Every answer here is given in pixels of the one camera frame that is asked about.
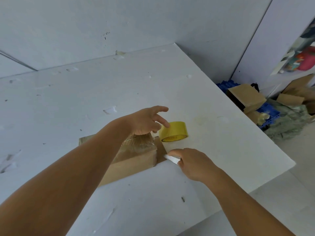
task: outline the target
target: blue crate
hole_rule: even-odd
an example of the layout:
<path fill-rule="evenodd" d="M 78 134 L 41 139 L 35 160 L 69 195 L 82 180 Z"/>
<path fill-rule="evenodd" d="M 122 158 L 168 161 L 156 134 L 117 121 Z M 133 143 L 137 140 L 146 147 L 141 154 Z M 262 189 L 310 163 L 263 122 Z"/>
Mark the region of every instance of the blue crate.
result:
<path fill-rule="evenodd" d="M 225 94 L 228 88 L 232 88 L 235 86 L 238 86 L 240 84 L 235 83 L 233 80 L 229 81 L 222 81 L 222 83 L 216 84 Z M 275 110 L 272 105 L 269 103 L 264 103 L 259 109 L 257 109 L 260 113 L 267 113 L 270 115 L 269 119 L 266 120 L 266 122 L 259 126 L 259 128 L 263 128 L 264 126 L 268 124 L 273 124 L 274 121 L 280 117 L 280 112 Z"/>
<path fill-rule="evenodd" d="M 222 83 L 216 84 L 224 93 L 226 93 L 228 88 L 238 86 L 240 84 L 234 83 L 233 80 L 222 81 Z"/>
<path fill-rule="evenodd" d="M 264 122 L 263 125 L 258 126 L 259 128 L 263 128 L 266 125 L 273 124 L 274 121 L 280 117 L 280 112 L 275 110 L 274 107 L 269 103 L 264 103 L 259 109 L 257 109 L 259 113 L 267 113 L 270 117 Z"/>

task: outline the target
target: packing tape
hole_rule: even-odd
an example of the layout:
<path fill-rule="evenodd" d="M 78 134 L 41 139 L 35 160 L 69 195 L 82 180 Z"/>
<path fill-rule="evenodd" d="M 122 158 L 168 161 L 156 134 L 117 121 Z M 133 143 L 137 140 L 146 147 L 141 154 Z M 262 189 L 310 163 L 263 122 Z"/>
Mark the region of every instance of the packing tape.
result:
<path fill-rule="evenodd" d="M 188 137 L 184 122 L 170 122 L 170 127 L 162 126 L 158 134 L 162 142 L 174 142 Z"/>

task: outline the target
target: floor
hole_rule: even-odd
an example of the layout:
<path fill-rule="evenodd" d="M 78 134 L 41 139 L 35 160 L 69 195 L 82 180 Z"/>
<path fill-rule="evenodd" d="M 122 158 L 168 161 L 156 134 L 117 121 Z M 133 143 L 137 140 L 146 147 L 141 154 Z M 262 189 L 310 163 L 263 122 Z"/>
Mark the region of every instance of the floor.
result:
<path fill-rule="evenodd" d="M 262 206 L 297 236 L 315 232 L 315 123 L 302 133 L 276 144 L 295 162 L 290 171 L 251 193 Z M 235 236 L 223 211 L 191 227 L 180 236 Z"/>

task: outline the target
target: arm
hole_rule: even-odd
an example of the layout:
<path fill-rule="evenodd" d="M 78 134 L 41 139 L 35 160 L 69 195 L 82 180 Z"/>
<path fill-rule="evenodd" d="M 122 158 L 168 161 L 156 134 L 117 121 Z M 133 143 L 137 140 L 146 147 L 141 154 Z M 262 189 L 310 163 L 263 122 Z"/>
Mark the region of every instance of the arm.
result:
<path fill-rule="evenodd" d="M 130 134 L 169 123 L 155 106 L 118 118 L 30 179 L 0 205 L 1 235 L 66 235 Z"/>
<path fill-rule="evenodd" d="M 178 165 L 183 173 L 212 191 L 237 236 L 294 236 L 204 153 L 185 148 L 172 150 L 168 155 L 181 157 Z"/>

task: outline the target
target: white object in hand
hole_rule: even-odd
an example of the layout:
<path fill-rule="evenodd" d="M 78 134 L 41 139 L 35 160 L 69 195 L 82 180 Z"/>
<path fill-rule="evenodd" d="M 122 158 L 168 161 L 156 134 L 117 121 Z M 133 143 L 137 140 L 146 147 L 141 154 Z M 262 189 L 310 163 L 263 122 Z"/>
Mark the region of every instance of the white object in hand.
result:
<path fill-rule="evenodd" d="M 174 157 L 174 156 L 169 156 L 169 155 L 164 155 L 164 157 L 167 160 L 170 160 L 171 162 L 175 163 L 177 165 L 177 163 L 180 161 L 180 159 Z"/>

